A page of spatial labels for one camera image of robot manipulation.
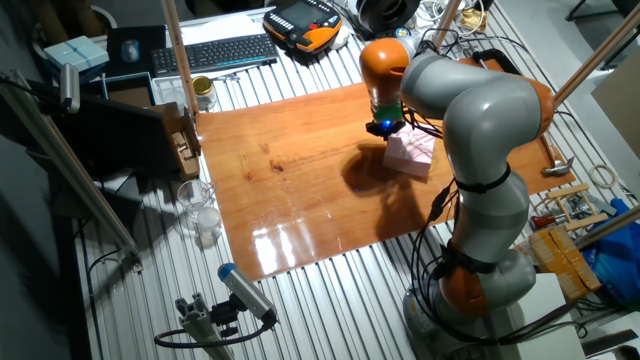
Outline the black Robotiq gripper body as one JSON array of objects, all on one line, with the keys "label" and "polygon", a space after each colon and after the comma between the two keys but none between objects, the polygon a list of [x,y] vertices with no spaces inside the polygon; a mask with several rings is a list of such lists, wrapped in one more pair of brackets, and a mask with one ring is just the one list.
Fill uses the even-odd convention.
[{"label": "black Robotiq gripper body", "polygon": [[404,121],[400,120],[372,120],[365,125],[366,131],[377,137],[389,137],[399,132],[405,126]]}]

